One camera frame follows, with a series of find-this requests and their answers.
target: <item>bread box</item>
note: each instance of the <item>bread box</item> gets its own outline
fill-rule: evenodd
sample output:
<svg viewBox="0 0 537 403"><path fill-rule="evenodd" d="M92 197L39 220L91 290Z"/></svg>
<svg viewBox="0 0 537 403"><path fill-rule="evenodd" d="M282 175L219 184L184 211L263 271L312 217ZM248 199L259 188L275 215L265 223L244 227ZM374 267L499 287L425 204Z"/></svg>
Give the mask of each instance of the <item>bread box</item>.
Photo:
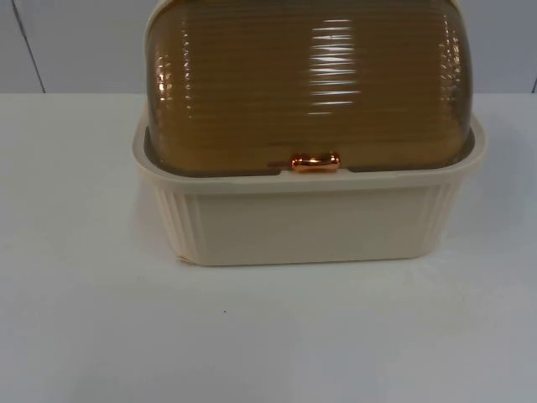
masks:
<svg viewBox="0 0 537 403"><path fill-rule="evenodd" d="M133 153L203 265L420 256L486 137L450 0L177 0Z"/></svg>

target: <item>plastic bread box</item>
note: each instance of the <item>plastic bread box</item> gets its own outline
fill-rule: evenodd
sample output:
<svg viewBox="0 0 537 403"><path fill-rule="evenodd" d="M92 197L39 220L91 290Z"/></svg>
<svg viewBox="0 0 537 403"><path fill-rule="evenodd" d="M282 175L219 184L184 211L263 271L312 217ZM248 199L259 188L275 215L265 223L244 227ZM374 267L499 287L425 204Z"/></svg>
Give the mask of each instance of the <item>plastic bread box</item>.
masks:
<svg viewBox="0 0 537 403"><path fill-rule="evenodd" d="M133 153L203 265L412 258L481 162L450 0L161 3Z"/></svg>

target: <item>lid handle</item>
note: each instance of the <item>lid handle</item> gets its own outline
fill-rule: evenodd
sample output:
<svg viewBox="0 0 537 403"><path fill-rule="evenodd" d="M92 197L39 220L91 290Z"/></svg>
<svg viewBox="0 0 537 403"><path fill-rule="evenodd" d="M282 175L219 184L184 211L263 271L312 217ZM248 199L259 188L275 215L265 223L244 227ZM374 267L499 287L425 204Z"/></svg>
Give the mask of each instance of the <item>lid handle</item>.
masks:
<svg viewBox="0 0 537 403"><path fill-rule="evenodd" d="M337 153L327 153L317 156L297 154L291 157L291 170L306 172L335 172L341 168L341 160Z"/></svg>

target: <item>gray wall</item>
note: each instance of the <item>gray wall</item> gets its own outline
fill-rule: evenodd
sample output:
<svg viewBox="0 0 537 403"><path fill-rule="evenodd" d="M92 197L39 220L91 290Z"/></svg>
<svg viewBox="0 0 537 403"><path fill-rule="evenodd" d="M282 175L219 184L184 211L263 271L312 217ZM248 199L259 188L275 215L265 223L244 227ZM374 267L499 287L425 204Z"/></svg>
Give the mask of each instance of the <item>gray wall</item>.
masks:
<svg viewBox="0 0 537 403"><path fill-rule="evenodd" d="M143 30L155 0L14 0L47 92L142 92ZM10 0L0 0L0 92L38 92ZM531 92L537 0L460 0L476 92Z"/></svg>

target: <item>ribbed base side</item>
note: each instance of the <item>ribbed base side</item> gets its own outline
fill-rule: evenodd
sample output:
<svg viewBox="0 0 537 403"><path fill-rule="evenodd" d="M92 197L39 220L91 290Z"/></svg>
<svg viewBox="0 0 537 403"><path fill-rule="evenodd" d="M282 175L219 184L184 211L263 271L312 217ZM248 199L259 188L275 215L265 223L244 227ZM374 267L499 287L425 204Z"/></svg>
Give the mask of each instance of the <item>ribbed base side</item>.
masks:
<svg viewBox="0 0 537 403"><path fill-rule="evenodd" d="M172 248L203 265L412 258L429 253L460 181L415 188L268 195L157 190Z"/></svg>

